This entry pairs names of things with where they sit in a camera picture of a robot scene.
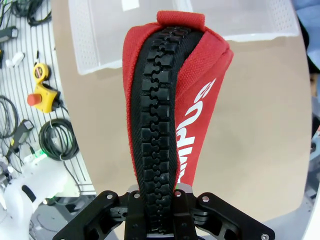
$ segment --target bolt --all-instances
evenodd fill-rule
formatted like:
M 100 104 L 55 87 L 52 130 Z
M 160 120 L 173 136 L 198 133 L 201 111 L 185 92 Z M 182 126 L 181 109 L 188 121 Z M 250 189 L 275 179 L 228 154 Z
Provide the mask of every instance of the bolt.
M 174 195 L 175 195 L 176 197 L 180 197 L 180 196 L 181 196 L 181 192 L 175 191 L 175 192 L 174 192 Z
M 204 201 L 205 203 L 209 202 L 210 198 L 208 196 L 203 196 L 202 197 L 202 201 Z
M 262 234 L 261 235 L 261 240 L 269 240 L 269 235 L 268 234 Z

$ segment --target tan tabletop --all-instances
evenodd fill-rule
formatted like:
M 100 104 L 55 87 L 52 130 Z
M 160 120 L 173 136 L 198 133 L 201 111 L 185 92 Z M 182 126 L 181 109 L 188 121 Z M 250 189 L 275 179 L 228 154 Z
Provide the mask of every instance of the tan tabletop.
M 59 73 L 92 183 L 119 195 L 136 184 L 129 152 L 122 69 L 79 75 L 68 1 L 53 1 Z M 231 42 L 227 71 L 193 191 L 212 192 L 266 221 L 303 197 L 311 140 L 310 81 L 302 37 Z

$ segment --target brown table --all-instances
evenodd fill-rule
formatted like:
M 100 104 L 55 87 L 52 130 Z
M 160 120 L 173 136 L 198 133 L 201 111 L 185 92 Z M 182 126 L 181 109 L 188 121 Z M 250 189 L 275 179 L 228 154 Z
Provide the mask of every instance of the brown table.
M 124 193 L 136 184 L 126 128 L 122 69 L 79 75 L 68 1 L 52 2 L 59 72 L 93 185 Z M 304 194 L 311 101 L 302 37 L 230 42 L 227 71 L 196 171 L 196 195 L 212 192 L 266 221 Z

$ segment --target yellow tape measure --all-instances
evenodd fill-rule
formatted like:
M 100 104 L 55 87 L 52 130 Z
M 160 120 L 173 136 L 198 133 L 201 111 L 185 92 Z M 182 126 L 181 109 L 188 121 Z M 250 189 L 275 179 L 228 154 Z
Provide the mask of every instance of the yellow tape measure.
M 33 68 L 33 77 L 36 84 L 48 80 L 50 77 L 50 68 L 45 63 L 37 63 Z

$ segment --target clear plastic bin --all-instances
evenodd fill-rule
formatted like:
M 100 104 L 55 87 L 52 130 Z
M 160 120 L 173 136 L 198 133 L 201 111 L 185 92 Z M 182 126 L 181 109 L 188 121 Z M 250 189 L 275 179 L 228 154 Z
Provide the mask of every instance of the clear plastic bin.
M 291 0 L 68 0 L 78 72 L 122 67 L 126 33 L 156 22 L 159 10 L 205 14 L 226 40 L 272 40 L 299 34 Z

